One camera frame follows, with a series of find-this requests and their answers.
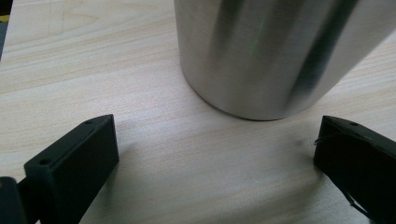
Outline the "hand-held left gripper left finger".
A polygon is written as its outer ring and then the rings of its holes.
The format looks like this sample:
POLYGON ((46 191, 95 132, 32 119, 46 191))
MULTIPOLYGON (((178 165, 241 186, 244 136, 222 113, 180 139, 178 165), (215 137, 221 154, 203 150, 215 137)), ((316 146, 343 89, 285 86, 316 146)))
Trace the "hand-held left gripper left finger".
POLYGON ((119 162, 112 115, 80 123, 24 164, 41 224, 78 224, 119 162))

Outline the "stainless steel cup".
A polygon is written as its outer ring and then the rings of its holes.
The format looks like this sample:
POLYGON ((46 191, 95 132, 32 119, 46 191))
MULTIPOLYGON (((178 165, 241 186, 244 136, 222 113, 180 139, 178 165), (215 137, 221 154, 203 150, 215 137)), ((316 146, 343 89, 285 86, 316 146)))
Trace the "stainless steel cup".
POLYGON ((396 0, 174 0, 180 65, 206 102, 283 119, 396 31, 396 0))

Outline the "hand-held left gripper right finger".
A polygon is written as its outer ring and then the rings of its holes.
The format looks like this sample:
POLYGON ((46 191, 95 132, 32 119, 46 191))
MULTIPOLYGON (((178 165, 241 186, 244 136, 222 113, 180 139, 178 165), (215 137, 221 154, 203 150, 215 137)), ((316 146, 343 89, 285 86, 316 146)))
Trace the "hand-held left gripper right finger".
POLYGON ((396 224, 396 142, 359 123, 325 116, 314 164, 374 224, 396 224))

